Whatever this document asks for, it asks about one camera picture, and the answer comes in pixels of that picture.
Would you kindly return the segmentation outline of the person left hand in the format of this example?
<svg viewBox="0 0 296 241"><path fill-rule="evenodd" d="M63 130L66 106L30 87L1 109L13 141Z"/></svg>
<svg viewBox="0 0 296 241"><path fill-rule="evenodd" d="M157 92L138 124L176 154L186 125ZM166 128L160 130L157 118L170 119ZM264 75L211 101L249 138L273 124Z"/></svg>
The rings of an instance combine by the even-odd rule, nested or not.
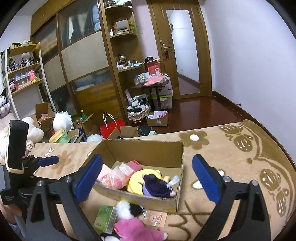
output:
<svg viewBox="0 0 296 241"><path fill-rule="evenodd" d="M5 219L13 225L16 225L15 216L22 217L22 211L17 205L15 204L4 205L2 200L1 200L1 212L5 217Z"/></svg>

